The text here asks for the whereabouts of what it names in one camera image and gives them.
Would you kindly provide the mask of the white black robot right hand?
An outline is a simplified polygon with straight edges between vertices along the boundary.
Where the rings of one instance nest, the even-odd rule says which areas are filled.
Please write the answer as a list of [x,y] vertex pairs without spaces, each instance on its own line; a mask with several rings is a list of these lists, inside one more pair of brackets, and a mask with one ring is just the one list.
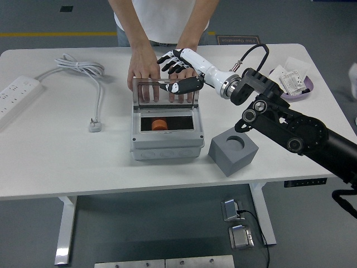
[[157,60],[158,64],[165,63],[162,71],[169,74],[179,73],[187,68],[193,68],[198,75],[204,76],[204,82],[213,87],[222,98],[228,98],[226,90],[237,75],[232,71],[221,71],[208,60],[191,49],[174,49]]

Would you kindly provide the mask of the person's right hand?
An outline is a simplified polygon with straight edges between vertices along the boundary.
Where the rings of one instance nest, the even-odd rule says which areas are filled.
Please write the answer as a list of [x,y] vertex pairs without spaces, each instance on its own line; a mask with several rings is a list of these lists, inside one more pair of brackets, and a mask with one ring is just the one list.
[[133,90],[133,79],[159,79],[160,67],[156,54],[150,44],[132,47],[132,56],[128,69],[127,85]]

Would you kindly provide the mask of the person's left hand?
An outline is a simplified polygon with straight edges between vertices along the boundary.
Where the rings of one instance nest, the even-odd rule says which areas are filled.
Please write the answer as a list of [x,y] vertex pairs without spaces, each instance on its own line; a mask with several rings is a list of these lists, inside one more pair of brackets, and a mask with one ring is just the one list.
[[[184,69],[180,73],[172,73],[169,75],[170,79],[185,79],[189,77],[197,76],[196,71],[193,68]],[[193,93],[187,93],[182,95],[174,95],[172,93],[169,94],[169,101],[174,102],[175,98],[177,98],[179,103],[183,103],[187,101],[188,103],[192,102]]]

